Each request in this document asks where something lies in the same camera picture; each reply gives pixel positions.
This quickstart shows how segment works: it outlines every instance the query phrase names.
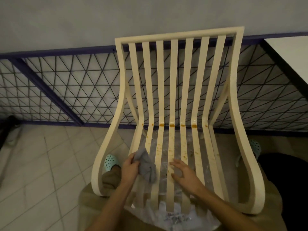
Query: chair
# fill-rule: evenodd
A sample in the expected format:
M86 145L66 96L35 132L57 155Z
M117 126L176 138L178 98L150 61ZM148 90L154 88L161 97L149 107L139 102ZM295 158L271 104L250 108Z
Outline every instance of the chair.
M180 109L180 141L181 141L181 159L183 162L188 163L187 144L186 144L186 109L187 109L187 96L188 85L190 78L190 69L192 61L193 41L196 38L201 38L200 54L198 61L197 78L194 92L194 101L192 106L191 115L191 131L193 138L194 157L196 163L196 174L201 182L204 184L204 174L201 161L201 151L197 130L197 113L200 102L202 81L205 71L206 56L210 37L218 37L215 48L213 65L210 73L210 80L208 90L205 98L205 104L202 114L202 130L206 151L209 159L210 171L213 180L214 192L225 201L229 201L228 191L226 188L225 178L221 166L218 147L215 139L213 124L215 123L226 99L229 101L229 108L231 113L232 124L234 127L238 146L244 160L244 164L248 171L250 181L250 197L245 204L234 204L235 208L246 214L258 214L261 212L265 202L265 188L261 175L260 168L251 150L237 101L237 65L239 60L241 42L243 38L244 27L231 27L211 30L200 30L190 32L135 36L116 38L115 44L117 49L119 68L120 68L120 94L114 118L107 132L107 135L102 143L101 148L96 156L93 170L92 170L92 188L95 194L101 195L102 183L101 175L104 159L106 157L106 149L113 134L117 131L119 122L123 114L125 98L128 101L131 112L137 123L137 127L133 136L133 141L129 150L129 154L137 151L141 136L146 136L145 147L149 152L152 133L154 128L154 111L153 111L153 95L152 95L152 80L151 80L151 58L150 58L150 42L156 42L156 60L157 60L157 81L158 81L158 96L159 96L159 127L158 138L156 146L156 176L160 178L160 167L162 157L162 142L165 127L165 108L164 108L164 41L171 41L171 56L170 56L170 108L169 108L169 144L168 144L168 161L174 158L174 133L175 133L175 94L176 94L176 79L177 79L177 61L178 61L178 43L179 40L185 40L185 57L184 57L184 73L183 73L183 88ZM219 65L226 36L233 37L233 44L231 48L231 58L229 63L229 73L226 82L223 86L222 92L218 99L214 113L209 119L209 111L213 98L216 78L218 76ZM147 91L149 124L148 131L144 131L144 109L141 96L141 85L139 78L139 68L137 61L136 43L142 43L145 81ZM138 115L133 104L132 95L130 93L128 80L126 77L125 56L123 45L129 46L129 54L131 58L131 66L133 72L133 80L136 91ZM165 197L159 196L159 180L152 185L151 195L148 196L151 200L151 206L154 210L158 209L159 201L165 200L168 212L173 212L175 196L174 196L174 181L171 174L174 172L172 167L168 165L167 173L167 193ZM144 206L144 180L139 177L137 179L137 191L135 192L135 201L137 206ZM184 192L182 192L181 209L183 213L189 213L192 200Z

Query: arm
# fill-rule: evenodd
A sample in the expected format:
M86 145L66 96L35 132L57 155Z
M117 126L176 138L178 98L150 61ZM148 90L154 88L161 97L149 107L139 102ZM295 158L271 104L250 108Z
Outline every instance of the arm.
M117 226L125 201L138 174L139 162L132 163L134 155L134 153L129 155L128 159L123 163L120 185L110 196L101 214L87 231L112 231Z
M194 171L183 161L174 159L174 162L170 162L170 164L182 171L182 177L172 174L172 178L188 193L201 200L227 229L232 231L262 230L251 219L232 208L227 202L208 190L198 179Z

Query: gray cloth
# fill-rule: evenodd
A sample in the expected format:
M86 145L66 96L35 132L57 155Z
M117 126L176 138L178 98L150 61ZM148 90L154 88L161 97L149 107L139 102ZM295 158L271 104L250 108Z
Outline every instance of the gray cloth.
M156 165L151 161L147 149L139 147L133 162L140 161L138 173L149 183L154 183L156 179Z

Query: pants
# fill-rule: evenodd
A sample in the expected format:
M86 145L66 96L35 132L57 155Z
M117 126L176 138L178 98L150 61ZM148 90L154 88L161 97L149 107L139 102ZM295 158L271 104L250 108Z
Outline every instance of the pants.
M258 223L264 230L287 230L281 217L282 199L275 185L268 181L262 168L262 175L265 184L265 204L262 212L256 216L249 216ZM79 195L79 231L87 229L95 218L100 214L103 206L121 181L121 171L109 171L103 174L104 185L103 196L94 194L91 183L88 184ZM245 165L241 161L238 167L238 193L239 202L246 202L249 196L249 179ZM162 229L149 225L139 220L127 210L123 210L116 230L133 231L160 231ZM226 230L223 226L216 230Z

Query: forearm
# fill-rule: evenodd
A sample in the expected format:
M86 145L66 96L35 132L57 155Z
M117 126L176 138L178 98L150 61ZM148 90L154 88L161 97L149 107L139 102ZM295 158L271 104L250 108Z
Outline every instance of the forearm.
M112 231L118 224L118 220L125 205L125 201L132 189L131 185L120 184L108 199L101 214L87 231Z
M206 187L196 193L196 197L201 200L208 209L218 218L218 220L231 231L260 231L262 230L255 222L235 210L227 202L219 198L215 193Z

